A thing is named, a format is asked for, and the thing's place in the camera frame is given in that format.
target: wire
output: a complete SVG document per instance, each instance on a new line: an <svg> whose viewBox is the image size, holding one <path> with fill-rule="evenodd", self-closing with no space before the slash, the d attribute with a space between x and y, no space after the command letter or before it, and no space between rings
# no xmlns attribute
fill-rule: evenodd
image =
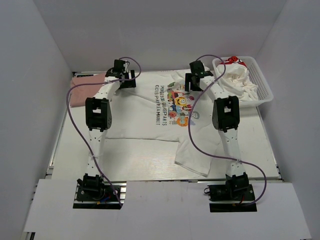
<svg viewBox="0 0 320 240"><path fill-rule="evenodd" d="M209 194L209 193L210 193L210 190L209 190L209 191L206 191L207 189L209 189L209 187L206 187L206 188L203 190L204 194Z"/></svg>
<svg viewBox="0 0 320 240"><path fill-rule="evenodd" d="M130 79L115 79L115 80L111 80L111 81L109 81L109 82L81 83L81 84L78 84L78 85L74 85L73 87L71 87L71 88L68 90L68 92L67 92L67 94L66 94L65 102L66 102L66 110L67 110L67 112L68 112L68 115L69 115L69 117L70 117L70 120L71 120L72 125L74 126L75 130L78 132L78 134L80 135L80 137L81 137L82 140L84 141L85 145L88 147L88 149L89 149L89 151L90 151L90 153L91 153L91 155L92 155L92 159L93 159L93 161L94 161L94 164L95 164L96 168L98 169L99 173L103 176L103 178L109 183L112 191L115 193L114 195L115 195L117 201L119 202L119 205L122 207L122 203L121 203L121 201L120 201L120 198L119 198L118 194L116 194L116 190L115 190L114 186L112 185L111 181L107 178L107 176L106 176L106 175L102 172L102 170L100 169L100 167L99 167L99 165L98 165L98 162L97 162L97 160L96 160L94 151L92 150L90 144L88 143L88 141L86 140L86 138L84 137L84 135L81 133L81 131L80 131L79 128L77 127L77 125L76 125L76 123L75 123L75 121L74 121L74 118L72 117L71 110L70 110L70 105L69 105L69 96L70 96L70 93L71 93L71 91L72 91L73 89L75 89L75 88L78 88L78 87L80 87L80 86L106 85L106 84L108 84L108 83L115 83L115 82L123 81L123 80L125 80L125 81L131 81L131 80L135 80L137 77L140 76L142 70L141 70L140 64L139 64L136 60L134 60L133 58L131 58L131 57L129 57L129 56L124 56L124 57L121 57L121 58L119 58L119 59L120 59L120 60L121 60L121 59L131 59L132 61L134 61L134 62L138 65L138 67L139 67L139 74L138 74L136 77L133 77L133 78L130 78Z"/></svg>
<svg viewBox="0 0 320 240"><path fill-rule="evenodd" d="M236 206L241 205L244 200L245 200L245 195L242 195L241 201L237 203Z"/></svg>
<svg viewBox="0 0 320 240"><path fill-rule="evenodd" d="M216 56L216 55L213 55L213 54L205 54L205 55L202 55L202 56L198 57L198 58L196 59L196 61L198 61L199 59L201 59L201 58L203 58L203 57L214 57L214 58L219 59L219 60L223 63L224 69L223 69L223 73L222 73L220 76L218 76L212 83L210 83L210 84L199 94L199 96L194 100L194 104L193 104L193 106L191 107L191 111L189 112L189 116L192 115L192 112L194 111L194 108L195 108L198 100L201 98L201 96L202 96L203 94L205 94L205 92L206 92L209 88L211 88L211 87L213 86L213 84L215 84L215 83L226 73L226 69L227 69L227 68L226 68L226 64L225 64L225 62L222 60L222 58L221 58L221 57L218 57L218 56ZM266 188L267 188L267 177L266 177L265 172L264 172L260 167L258 167L257 165L255 165L255 164L253 164L253 163L250 163L250 162L247 162L247 161L243 161L243 160L241 160L241 159L236 159L236 158L230 157L230 156L218 156L218 155L213 155L213 154L210 154L210 153L207 153L207 152L201 150L201 149L195 144L195 142L194 142L194 140L193 140L193 138L192 138L192 136L191 136L191 117L188 118L188 133L189 133L189 138L190 138L190 141L191 141L192 145L193 145L193 146L195 147L195 149L197 149L200 153L202 153L202 154L204 154L204 155L207 155L207 156L209 156L209 157L212 157L212 158L227 159L227 160L232 160L232 161L236 161L236 162L239 161L240 163L247 164L247 165L251 165L251 166L257 168L257 169L262 173L263 178L264 178L264 187L263 187L262 193L260 194L260 196L259 196L256 200L254 200L254 201L252 201L252 202L249 202L249 203L246 203L246 204L244 204L243 206L249 206L249 205L255 204L256 202L258 202L258 201L262 198L262 196L265 194Z"/></svg>

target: white wall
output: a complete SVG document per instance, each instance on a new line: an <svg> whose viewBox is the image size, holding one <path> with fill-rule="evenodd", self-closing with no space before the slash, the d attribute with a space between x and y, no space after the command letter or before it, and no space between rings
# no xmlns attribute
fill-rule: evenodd
<svg viewBox="0 0 320 240"><path fill-rule="evenodd" d="M186 68L209 53L255 57L286 0L34 2L71 70L103 71L122 56L144 70Z"/></svg>
<svg viewBox="0 0 320 240"><path fill-rule="evenodd" d="M320 1L289 0L257 62L274 100L261 107L284 179L320 239Z"/></svg>
<svg viewBox="0 0 320 240"><path fill-rule="evenodd" d="M71 71L32 0L0 1L0 235L20 239Z"/></svg>

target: white laundry basket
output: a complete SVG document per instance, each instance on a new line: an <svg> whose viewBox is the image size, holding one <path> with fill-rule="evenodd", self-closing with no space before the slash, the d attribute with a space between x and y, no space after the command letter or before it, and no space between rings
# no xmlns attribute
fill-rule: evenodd
<svg viewBox="0 0 320 240"><path fill-rule="evenodd" d="M241 59L247 66L249 70L249 79L250 81L257 85L258 88L256 90L256 93L259 97L259 100L254 101L241 101L239 102L240 108L246 108L246 107L257 107L260 104L263 104L265 102L270 102L272 99L274 99L274 95L271 92L271 89L262 74L256 60L251 56L237 56L239 59ZM223 60L227 60L229 57L222 57ZM213 64L213 70L214 70L214 77L217 77L217 66L221 63L221 61L218 58L215 58L212 61Z"/></svg>

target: pink cloth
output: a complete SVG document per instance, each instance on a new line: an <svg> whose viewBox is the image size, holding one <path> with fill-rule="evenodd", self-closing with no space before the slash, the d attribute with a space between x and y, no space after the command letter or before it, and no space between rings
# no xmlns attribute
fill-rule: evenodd
<svg viewBox="0 0 320 240"><path fill-rule="evenodd" d="M106 73L100 73L94 76L73 77L70 86L87 83L103 83ZM87 98L92 98L102 85L79 86L72 90L70 97L70 107L82 107L86 103Z"/></svg>

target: t-shirt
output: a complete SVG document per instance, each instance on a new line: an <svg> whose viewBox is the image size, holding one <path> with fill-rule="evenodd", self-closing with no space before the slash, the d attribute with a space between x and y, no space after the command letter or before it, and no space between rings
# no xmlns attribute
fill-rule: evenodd
<svg viewBox="0 0 320 240"><path fill-rule="evenodd" d="M189 72L188 69L143 72L136 79L136 88L117 90L110 104L112 126L106 137L179 142L175 163L208 175L212 158L192 145L189 118L194 142L202 150L214 154L221 138L212 123L214 105L206 94L189 114L200 94L185 91L185 74Z"/></svg>

